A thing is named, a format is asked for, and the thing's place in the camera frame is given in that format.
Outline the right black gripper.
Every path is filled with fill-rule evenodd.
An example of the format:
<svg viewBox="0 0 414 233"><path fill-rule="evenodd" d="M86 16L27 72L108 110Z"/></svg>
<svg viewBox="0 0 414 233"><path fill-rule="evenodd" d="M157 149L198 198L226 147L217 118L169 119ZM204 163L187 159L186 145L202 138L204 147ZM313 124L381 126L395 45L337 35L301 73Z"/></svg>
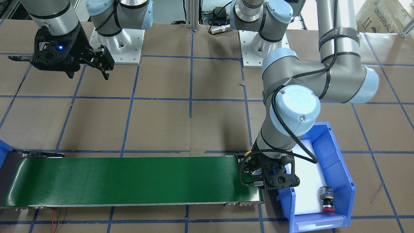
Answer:
<svg viewBox="0 0 414 233"><path fill-rule="evenodd" d="M77 25L68 34L54 36L47 26L42 26L35 36L33 56L8 56L12 61L32 62L43 71L65 72L73 78L81 64L87 64L101 71L104 79L109 80L109 73L114 69L115 61L104 45L94 49L81 25Z"/></svg>

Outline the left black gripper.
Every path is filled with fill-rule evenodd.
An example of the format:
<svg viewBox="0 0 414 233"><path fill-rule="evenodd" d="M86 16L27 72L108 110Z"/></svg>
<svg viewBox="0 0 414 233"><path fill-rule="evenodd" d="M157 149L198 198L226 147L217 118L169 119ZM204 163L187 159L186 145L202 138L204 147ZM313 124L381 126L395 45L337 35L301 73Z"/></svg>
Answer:
<svg viewBox="0 0 414 233"><path fill-rule="evenodd" d="M251 153L248 151L245 155L237 155L238 179L247 187L268 188L266 176L269 170L260 164L258 155Z"/></svg>

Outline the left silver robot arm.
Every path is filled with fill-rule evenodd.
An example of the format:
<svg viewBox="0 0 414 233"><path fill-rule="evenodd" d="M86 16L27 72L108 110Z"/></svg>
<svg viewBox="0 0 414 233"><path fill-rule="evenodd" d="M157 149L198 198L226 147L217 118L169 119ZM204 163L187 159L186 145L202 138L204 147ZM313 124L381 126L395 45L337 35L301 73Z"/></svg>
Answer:
<svg viewBox="0 0 414 233"><path fill-rule="evenodd" d="M378 74L361 64L352 0L318 0L320 62L301 61L290 48L276 48L262 63L266 117L251 151L239 164L241 184L285 189L300 183L294 158L317 164L300 142L315 123L321 101L366 103L376 94Z"/></svg>

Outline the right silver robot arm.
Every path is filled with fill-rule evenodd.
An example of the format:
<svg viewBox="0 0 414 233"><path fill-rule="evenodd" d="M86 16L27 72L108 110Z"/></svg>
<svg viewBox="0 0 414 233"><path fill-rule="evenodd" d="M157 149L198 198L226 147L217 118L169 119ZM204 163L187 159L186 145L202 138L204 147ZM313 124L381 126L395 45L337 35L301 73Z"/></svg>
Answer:
<svg viewBox="0 0 414 233"><path fill-rule="evenodd" d="M101 71L105 80L114 69L114 54L133 49L129 30L144 31L153 25L152 0L87 0L99 41L92 46L70 0L22 0L38 27L34 52L9 56L16 62L29 62L42 71L65 72L69 78L86 64Z"/></svg>

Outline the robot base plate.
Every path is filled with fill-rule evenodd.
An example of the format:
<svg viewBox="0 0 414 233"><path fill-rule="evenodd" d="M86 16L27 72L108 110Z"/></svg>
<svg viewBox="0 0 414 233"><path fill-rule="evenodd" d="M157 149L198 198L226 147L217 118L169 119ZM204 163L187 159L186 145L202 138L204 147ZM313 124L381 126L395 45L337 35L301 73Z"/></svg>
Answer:
<svg viewBox="0 0 414 233"><path fill-rule="evenodd" d="M118 35L104 37L93 30L89 43L95 49L100 45L106 46L115 64L139 65L145 32L124 28Z"/></svg>
<svg viewBox="0 0 414 233"><path fill-rule="evenodd" d="M264 57L277 48L290 48L286 35L278 42L265 41L255 31L239 31L240 48L245 68L261 68Z"/></svg>

